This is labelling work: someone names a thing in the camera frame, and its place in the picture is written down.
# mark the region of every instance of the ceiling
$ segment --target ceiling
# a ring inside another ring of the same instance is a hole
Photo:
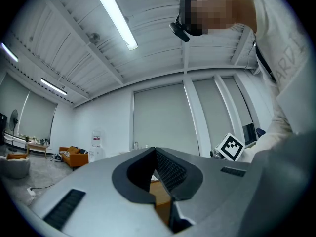
[[[129,20],[136,50],[128,50],[99,0],[28,0],[2,40],[19,62],[1,51],[1,68],[26,87],[76,107],[162,75],[258,66],[248,27],[235,25],[184,43],[169,28],[179,0],[116,1]],[[96,44],[89,41],[92,33],[100,35]],[[67,96],[45,86],[41,78],[64,89]]]

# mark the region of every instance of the standing fan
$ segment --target standing fan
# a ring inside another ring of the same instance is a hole
[[[18,123],[18,111],[14,110],[11,113],[11,117],[10,117],[10,130],[13,131],[12,133],[12,147],[11,147],[11,151],[15,152],[17,151],[16,149],[13,148],[13,141],[14,141],[14,130],[15,130],[15,126]]]

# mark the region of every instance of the orange chair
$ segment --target orange chair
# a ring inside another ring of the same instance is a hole
[[[89,163],[88,154],[79,154],[80,148],[70,147],[60,147],[59,152],[67,151],[69,152],[69,157],[61,154],[64,162],[66,162],[70,167],[74,169],[74,167],[80,167],[87,163]]]

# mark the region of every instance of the gray carpet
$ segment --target gray carpet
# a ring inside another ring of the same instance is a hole
[[[0,146],[0,155],[6,156],[10,151],[8,151],[7,146]],[[70,168],[65,162],[55,162],[50,161],[50,155],[47,155],[45,159],[44,154],[30,153],[30,171],[29,175],[22,179],[10,179],[5,176],[1,176],[1,180],[6,187],[8,193],[13,200],[18,200],[29,206],[31,203],[36,201],[46,189],[34,189],[36,193],[33,199],[28,191],[29,187],[42,188],[49,185],[55,184],[72,173],[72,168]]]

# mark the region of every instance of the white shirt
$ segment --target white shirt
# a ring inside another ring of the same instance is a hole
[[[260,137],[255,146],[245,149],[239,158],[240,161],[247,162],[251,162],[257,152],[270,149],[292,134],[291,127],[276,97],[311,56],[305,30],[284,0],[254,0],[254,5],[257,18],[256,43],[276,83],[258,61],[266,85],[271,92],[274,117],[266,134]]]

